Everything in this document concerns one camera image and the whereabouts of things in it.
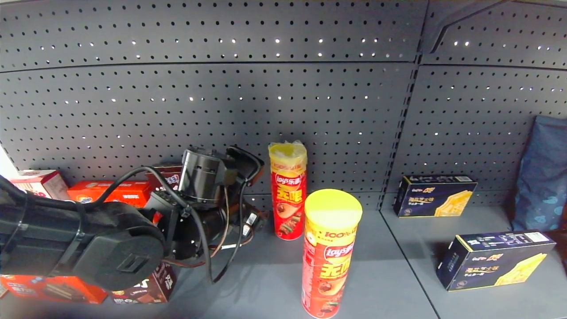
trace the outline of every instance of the lay's logo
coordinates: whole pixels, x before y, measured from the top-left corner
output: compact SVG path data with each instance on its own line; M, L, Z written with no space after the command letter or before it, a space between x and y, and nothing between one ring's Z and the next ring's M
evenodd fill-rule
M329 246L325 248L325 259L331 261L332 258L342 258L353 251L354 242L346 246Z
M276 182L278 184L285 185L285 186L297 186L297 185L301 184L301 176L296 177L296 178L289 178L289 177L285 177L285 176L281 176L279 174L276 174Z
M79 195L77 196L77 201L86 204L92 202L92 198L85 195Z

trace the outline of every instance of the red snack box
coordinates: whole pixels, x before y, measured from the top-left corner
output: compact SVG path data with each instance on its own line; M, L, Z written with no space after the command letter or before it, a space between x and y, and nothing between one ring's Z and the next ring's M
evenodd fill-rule
M183 165L179 163L163 163L153 165L158 172L160 172L166 179L167 183L173 188L174 191L179 189L179 180L181 178L181 170ZM163 191L162 184L158 181L154 174L147 172L147 180L150 182L152 191Z
M161 263L152 274L132 288L112 291L112 300L117 304L166 303L174 289L177 276L168 263Z
M71 200L90 203L97 200L113 181L81 181L67 190ZM148 181L132 181L120 184L105 202L123 202L142 208L150 199L151 188Z
M25 298L101 304L107 297L102 288L87 284L78 277L2 275L0 282L16 296Z
M23 191L30 191L42 197L69 200L67 184L56 170L23 170L20 176L10 182Z

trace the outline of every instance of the perforated metal panel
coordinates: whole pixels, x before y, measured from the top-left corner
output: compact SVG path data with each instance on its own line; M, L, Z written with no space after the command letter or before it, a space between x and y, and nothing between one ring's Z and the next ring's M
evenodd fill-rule
M381 199L379 192L356 192L352 195L358 199L365 211L376 211L376 203ZM274 209L271 195L245 195L244 198L261 211L271 211Z
M301 140L309 188L382 191L413 64L120 65L4 73L2 144L70 183L239 144ZM252 191L269 193L268 173Z
M0 70L413 61L426 1L40 1L2 6Z
M451 16L458 8L436 2L428 12L428 19ZM440 20L447 23L440 39L424 43L424 64L474 64L529 66L537 68L567 68L566 3L500 2L478 12L466 12L462 20ZM439 26L426 23L426 34ZM433 52L428 49L433 41Z
M387 191L404 174L469 174L478 191L513 188L536 115L565 118L565 72L421 66Z

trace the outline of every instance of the red chip can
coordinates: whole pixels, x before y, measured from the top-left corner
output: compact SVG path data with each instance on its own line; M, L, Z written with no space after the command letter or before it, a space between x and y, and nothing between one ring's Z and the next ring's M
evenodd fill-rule
M279 238L295 240L303 234L307 150L299 141L272 143L268 150L272 172L274 229Z
M313 318L338 312L362 206L351 194L320 190L305 201L301 301Z

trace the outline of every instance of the brown snack box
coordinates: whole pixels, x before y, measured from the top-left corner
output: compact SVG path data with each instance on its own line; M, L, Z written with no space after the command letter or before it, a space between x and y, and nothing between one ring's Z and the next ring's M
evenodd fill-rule
M152 274L132 288L112 291L109 295L116 304L166 303L174 289L177 276L168 263L161 263Z
M179 189L179 181L181 178L181 170L183 165L180 163L162 163L153 165L158 172L163 175L167 183L173 188L174 191ZM154 174L147 172L147 180L150 182L152 191L163 191L162 184L158 181Z

